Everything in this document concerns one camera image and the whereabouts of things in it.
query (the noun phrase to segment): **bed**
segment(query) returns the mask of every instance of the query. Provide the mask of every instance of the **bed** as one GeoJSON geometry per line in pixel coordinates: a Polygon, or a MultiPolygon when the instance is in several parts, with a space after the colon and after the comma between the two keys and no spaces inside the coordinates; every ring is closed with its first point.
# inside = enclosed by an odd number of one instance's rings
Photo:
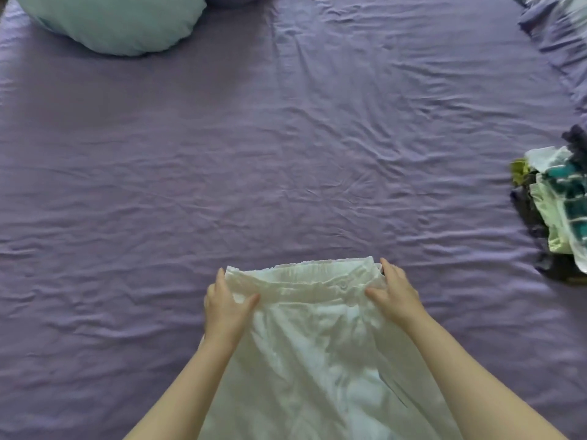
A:
{"type": "Polygon", "coordinates": [[[0,21],[0,438],[122,438],[220,266],[386,256],[587,438],[587,290],[545,280],[508,164],[581,120],[512,0],[263,0],[101,57],[0,21]]]}

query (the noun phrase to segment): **pile of clothes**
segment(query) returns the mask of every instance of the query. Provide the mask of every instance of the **pile of clothes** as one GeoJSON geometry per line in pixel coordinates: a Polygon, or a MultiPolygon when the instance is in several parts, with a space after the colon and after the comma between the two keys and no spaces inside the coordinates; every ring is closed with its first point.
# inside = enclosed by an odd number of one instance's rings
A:
{"type": "Polygon", "coordinates": [[[587,132],[574,125],[562,138],[568,145],[531,149],[511,163],[510,197],[540,250],[536,269],[587,284],[587,132]]]}

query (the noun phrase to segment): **right hand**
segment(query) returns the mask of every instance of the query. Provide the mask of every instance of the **right hand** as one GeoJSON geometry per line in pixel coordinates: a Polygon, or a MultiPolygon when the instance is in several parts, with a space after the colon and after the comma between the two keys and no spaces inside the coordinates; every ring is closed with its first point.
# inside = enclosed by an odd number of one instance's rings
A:
{"type": "Polygon", "coordinates": [[[424,316],[428,316],[418,292],[406,278],[406,273],[381,258],[387,287],[367,288],[365,295],[379,308],[385,318],[403,330],[424,316]]]}

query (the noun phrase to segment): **pillow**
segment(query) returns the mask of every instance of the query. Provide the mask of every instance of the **pillow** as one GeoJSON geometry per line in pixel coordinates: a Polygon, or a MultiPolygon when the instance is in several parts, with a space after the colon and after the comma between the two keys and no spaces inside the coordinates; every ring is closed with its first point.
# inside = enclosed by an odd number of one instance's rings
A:
{"type": "Polygon", "coordinates": [[[206,0],[210,6],[216,7],[240,7],[255,0],[206,0]]]}
{"type": "Polygon", "coordinates": [[[45,28],[93,51],[138,56],[191,34],[204,0],[17,0],[45,28]]]}

